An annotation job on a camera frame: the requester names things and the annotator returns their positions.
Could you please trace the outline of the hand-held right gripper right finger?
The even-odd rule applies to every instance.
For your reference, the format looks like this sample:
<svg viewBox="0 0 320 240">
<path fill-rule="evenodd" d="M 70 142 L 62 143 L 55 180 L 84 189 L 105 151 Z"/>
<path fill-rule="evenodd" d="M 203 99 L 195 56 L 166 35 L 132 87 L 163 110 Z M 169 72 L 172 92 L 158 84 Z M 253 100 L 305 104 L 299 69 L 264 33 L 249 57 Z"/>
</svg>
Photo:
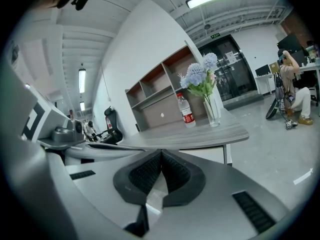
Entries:
<svg viewBox="0 0 320 240">
<path fill-rule="evenodd" d="M 189 204 L 165 207 L 149 240 L 249 240 L 289 212 L 275 195 L 239 170 L 175 150 L 173 154 L 198 166 L 206 183 Z"/>
</svg>

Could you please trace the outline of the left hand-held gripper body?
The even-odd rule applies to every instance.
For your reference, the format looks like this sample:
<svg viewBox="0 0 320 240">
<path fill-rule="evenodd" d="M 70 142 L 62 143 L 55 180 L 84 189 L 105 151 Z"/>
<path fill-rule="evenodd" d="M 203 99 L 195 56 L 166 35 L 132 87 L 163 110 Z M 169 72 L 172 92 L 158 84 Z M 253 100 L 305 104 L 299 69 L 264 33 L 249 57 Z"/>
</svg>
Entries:
<svg viewBox="0 0 320 240">
<path fill-rule="evenodd" d="M 63 151 L 85 141 L 82 123 L 70 119 L 33 86 L 25 85 L 36 98 L 21 138 L 44 148 Z"/>
</svg>

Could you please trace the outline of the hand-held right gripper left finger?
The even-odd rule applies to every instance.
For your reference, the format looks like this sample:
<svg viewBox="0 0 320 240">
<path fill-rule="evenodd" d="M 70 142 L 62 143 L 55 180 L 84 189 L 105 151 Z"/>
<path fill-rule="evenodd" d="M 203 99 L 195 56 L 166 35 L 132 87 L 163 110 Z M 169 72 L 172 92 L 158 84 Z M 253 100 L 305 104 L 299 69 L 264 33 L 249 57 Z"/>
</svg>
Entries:
<svg viewBox="0 0 320 240">
<path fill-rule="evenodd" d="M 66 166 L 86 199 L 122 229 L 143 233 L 156 224 L 163 208 L 163 175 L 152 151 L 108 161 Z"/>
</svg>

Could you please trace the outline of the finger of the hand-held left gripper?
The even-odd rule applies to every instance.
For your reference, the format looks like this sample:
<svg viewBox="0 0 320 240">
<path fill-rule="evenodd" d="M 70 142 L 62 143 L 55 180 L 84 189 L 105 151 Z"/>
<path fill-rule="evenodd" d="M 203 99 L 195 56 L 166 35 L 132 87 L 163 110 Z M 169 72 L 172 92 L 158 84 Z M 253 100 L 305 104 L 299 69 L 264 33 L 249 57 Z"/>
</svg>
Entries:
<svg viewBox="0 0 320 240">
<path fill-rule="evenodd" d="M 114 145 L 114 144 L 96 143 L 96 142 L 88 142 L 86 146 L 93 149 L 100 149 L 100 150 L 144 151 L 143 149 L 139 149 L 139 148 L 123 147 L 123 146 Z"/>
<path fill-rule="evenodd" d="M 106 150 L 83 148 L 68 148 L 64 151 L 66 165 L 80 165 L 85 163 L 110 161 L 141 153 L 142 150 Z"/>
</svg>

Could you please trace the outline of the wooden drawer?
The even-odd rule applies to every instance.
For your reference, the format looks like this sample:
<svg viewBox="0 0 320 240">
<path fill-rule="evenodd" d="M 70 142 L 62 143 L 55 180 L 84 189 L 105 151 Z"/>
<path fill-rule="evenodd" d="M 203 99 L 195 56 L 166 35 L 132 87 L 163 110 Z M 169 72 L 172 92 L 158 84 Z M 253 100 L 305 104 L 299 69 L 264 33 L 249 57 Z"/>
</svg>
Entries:
<svg viewBox="0 0 320 240">
<path fill-rule="evenodd" d="M 196 156 L 202 159 L 214 161 L 224 164 L 224 149 L 223 147 L 199 148 L 199 149 L 183 149 L 180 152 Z"/>
</svg>

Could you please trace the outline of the wooden shelf unit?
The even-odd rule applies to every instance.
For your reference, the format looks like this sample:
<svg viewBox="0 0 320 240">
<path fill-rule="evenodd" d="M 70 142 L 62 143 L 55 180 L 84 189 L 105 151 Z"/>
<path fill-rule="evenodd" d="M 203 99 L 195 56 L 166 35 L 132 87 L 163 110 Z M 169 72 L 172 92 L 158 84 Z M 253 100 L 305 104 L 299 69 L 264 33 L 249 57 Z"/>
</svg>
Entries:
<svg viewBox="0 0 320 240">
<path fill-rule="evenodd" d="M 180 86 L 179 74 L 185 75 L 191 63 L 200 62 L 198 52 L 186 42 L 125 90 L 139 132 L 184 121 L 178 107 L 177 93 L 182 93 L 187 99 L 195 120 L 207 117 L 204 100 Z"/>
</svg>

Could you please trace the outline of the black office chair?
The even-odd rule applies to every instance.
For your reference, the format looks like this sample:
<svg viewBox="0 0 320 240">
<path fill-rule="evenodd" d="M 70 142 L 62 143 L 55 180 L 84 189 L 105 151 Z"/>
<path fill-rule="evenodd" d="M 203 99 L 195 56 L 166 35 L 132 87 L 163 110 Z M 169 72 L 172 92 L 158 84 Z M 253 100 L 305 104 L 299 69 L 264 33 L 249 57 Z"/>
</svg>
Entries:
<svg viewBox="0 0 320 240">
<path fill-rule="evenodd" d="M 103 137 L 99 142 L 117 145 L 118 142 L 123 139 L 123 134 L 117 126 L 117 113 L 114 109 L 109 107 L 104 111 L 104 115 L 106 121 L 106 130 L 100 133 L 99 137 L 101 137 L 104 133 L 107 133 L 107 136 Z"/>
</svg>

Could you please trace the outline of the clear glass vase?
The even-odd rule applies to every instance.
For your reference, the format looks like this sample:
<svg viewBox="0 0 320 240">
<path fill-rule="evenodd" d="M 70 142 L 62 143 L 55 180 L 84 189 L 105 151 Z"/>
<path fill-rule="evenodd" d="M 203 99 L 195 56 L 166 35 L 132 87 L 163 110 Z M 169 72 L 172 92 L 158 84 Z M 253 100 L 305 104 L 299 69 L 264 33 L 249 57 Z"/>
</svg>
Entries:
<svg viewBox="0 0 320 240">
<path fill-rule="evenodd" d="M 218 127 L 220 125 L 220 112 L 215 99 L 211 96 L 205 96 L 203 104 L 210 126 Z"/>
</svg>

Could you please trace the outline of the clear red-capped water bottle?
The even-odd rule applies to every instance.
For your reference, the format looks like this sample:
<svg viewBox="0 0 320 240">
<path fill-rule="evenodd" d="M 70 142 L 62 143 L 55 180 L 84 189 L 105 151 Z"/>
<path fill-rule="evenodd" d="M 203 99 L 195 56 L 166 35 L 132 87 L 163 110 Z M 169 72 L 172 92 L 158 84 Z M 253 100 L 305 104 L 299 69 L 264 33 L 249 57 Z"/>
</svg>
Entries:
<svg viewBox="0 0 320 240">
<path fill-rule="evenodd" d="M 183 121 L 187 128 L 193 128 L 196 126 L 196 121 L 192 113 L 189 102 L 184 98 L 181 92 L 176 94 L 178 99 L 178 107 L 182 114 Z"/>
</svg>

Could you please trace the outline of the blue artificial flower bouquet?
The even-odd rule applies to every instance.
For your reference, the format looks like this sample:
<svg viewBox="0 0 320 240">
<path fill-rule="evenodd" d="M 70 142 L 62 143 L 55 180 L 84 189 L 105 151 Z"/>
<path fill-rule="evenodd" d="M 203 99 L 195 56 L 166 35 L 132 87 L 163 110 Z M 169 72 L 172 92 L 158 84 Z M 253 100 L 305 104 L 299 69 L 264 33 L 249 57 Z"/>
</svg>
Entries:
<svg viewBox="0 0 320 240">
<path fill-rule="evenodd" d="M 218 68 L 218 58 L 215 53 L 209 52 L 203 56 L 203 63 L 191 63 L 186 75 L 179 76 L 179 83 L 182 89 L 187 89 L 191 94 L 202 97 L 205 102 L 211 105 L 211 95 L 216 85 L 215 70 Z"/>
</svg>

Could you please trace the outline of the black double door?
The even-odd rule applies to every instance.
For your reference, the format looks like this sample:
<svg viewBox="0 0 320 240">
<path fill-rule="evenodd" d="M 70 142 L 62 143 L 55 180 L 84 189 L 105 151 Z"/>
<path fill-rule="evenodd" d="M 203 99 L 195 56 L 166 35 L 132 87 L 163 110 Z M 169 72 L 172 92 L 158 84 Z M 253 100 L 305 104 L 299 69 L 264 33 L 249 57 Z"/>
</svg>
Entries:
<svg viewBox="0 0 320 240">
<path fill-rule="evenodd" d="M 205 44 L 198 50 L 202 55 L 214 53 L 217 56 L 217 69 L 214 73 L 217 76 L 216 85 L 223 102 L 257 90 L 249 64 L 231 35 Z M 225 55 L 230 51 L 233 51 L 237 58 L 234 64 L 229 64 Z"/>
</svg>

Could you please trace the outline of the small black monitor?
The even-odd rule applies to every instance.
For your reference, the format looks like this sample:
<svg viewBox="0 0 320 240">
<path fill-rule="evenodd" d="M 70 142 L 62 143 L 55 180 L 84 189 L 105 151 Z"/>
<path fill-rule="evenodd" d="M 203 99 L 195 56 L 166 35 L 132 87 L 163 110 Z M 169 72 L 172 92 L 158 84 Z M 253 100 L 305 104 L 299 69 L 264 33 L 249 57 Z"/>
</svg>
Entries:
<svg viewBox="0 0 320 240">
<path fill-rule="evenodd" d="M 269 65 L 264 65 L 262 67 L 259 67 L 258 69 L 255 70 L 256 76 L 257 77 L 262 77 L 262 76 L 266 76 L 266 75 L 270 75 L 271 71 L 270 71 L 270 67 Z"/>
</svg>

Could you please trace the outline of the white paper notice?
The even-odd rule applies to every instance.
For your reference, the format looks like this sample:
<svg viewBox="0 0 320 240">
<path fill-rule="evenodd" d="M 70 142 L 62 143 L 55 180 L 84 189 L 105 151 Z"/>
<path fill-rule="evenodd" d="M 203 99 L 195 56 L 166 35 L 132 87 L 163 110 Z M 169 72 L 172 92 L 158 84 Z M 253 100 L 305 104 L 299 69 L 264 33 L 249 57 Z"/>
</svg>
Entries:
<svg viewBox="0 0 320 240">
<path fill-rule="evenodd" d="M 228 63 L 230 65 L 234 64 L 234 63 L 236 63 L 238 61 L 236 56 L 235 56 L 235 54 L 233 53 L 233 51 L 229 51 L 229 52 L 225 53 L 225 56 L 226 56 L 226 58 L 228 60 Z"/>
</svg>

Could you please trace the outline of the long white office table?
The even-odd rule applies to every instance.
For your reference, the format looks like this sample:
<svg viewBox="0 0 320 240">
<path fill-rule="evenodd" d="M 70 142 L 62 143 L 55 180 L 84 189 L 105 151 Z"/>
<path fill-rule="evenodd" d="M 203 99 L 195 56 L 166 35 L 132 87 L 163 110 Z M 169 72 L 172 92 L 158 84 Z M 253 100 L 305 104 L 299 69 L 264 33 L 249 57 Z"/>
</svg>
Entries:
<svg viewBox="0 0 320 240">
<path fill-rule="evenodd" d="M 315 72 L 316 79 L 317 79 L 317 87 L 315 88 L 316 92 L 316 103 L 318 104 L 318 116 L 320 117 L 320 65 L 316 63 L 309 63 L 306 66 L 300 67 L 299 74 L 303 74 L 305 72 Z"/>
</svg>

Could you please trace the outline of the large black monitor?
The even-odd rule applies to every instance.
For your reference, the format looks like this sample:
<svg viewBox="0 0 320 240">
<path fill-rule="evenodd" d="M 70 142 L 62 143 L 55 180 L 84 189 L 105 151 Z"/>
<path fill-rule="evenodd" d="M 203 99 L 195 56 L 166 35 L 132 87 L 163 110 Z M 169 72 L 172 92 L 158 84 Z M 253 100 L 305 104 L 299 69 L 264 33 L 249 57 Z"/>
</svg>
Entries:
<svg viewBox="0 0 320 240">
<path fill-rule="evenodd" d="M 279 41 L 277 43 L 277 47 L 279 49 L 292 51 L 293 53 L 301 51 L 303 49 L 299 40 L 297 39 L 297 37 L 293 33 L 290 33 L 285 38 L 283 38 L 281 41 Z"/>
</svg>

